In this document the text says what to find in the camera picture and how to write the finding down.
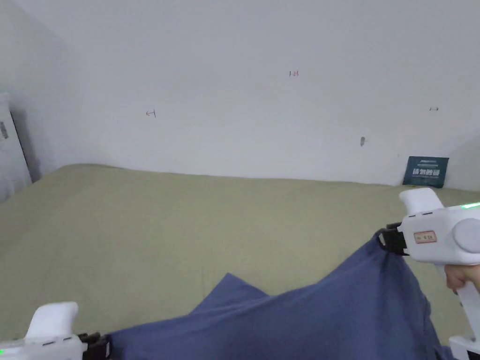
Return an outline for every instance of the finger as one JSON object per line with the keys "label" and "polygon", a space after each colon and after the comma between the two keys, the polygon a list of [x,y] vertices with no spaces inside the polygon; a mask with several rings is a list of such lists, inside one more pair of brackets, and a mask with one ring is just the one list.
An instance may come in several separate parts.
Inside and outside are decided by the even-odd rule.
{"label": "finger", "polygon": [[455,276],[447,276],[447,287],[450,289],[460,289],[465,286],[465,281]]}
{"label": "finger", "polygon": [[480,292],[480,268],[476,266],[466,266],[464,269],[466,280],[469,280],[475,285],[475,288]]}

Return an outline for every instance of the white plastic handle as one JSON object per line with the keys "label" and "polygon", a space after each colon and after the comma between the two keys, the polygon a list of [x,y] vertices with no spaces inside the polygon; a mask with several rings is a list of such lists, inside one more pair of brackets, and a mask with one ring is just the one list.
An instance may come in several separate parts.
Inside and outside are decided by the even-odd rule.
{"label": "white plastic handle", "polygon": [[71,335],[77,312],[76,302],[57,302],[40,306],[33,315],[25,339]]}
{"label": "white plastic handle", "polygon": [[468,322],[473,330],[475,341],[480,341],[480,294],[471,281],[457,290],[463,310],[467,314]]}

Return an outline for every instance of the bed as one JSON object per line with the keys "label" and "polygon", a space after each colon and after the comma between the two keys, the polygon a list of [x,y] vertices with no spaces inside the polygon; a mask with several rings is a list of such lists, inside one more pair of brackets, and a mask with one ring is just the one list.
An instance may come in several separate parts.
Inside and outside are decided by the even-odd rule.
{"label": "bed", "polygon": [[[406,188],[61,168],[0,204],[0,339],[47,302],[78,302],[75,331],[106,333],[186,314],[226,273],[269,294],[311,284],[401,220]],[[434,267],[408,263],[440,339],[468,329]]]}

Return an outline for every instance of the blue fabric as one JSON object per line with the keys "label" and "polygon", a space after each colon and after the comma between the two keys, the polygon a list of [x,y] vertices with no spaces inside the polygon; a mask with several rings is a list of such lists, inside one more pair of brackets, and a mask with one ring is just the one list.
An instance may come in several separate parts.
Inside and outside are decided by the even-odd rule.
{"label": "blue fabric", "polygon": [[453,359],[410,268],[376,237],[320,282],[278,296],[228,274],[190,314],[111,334],[114,356]]}

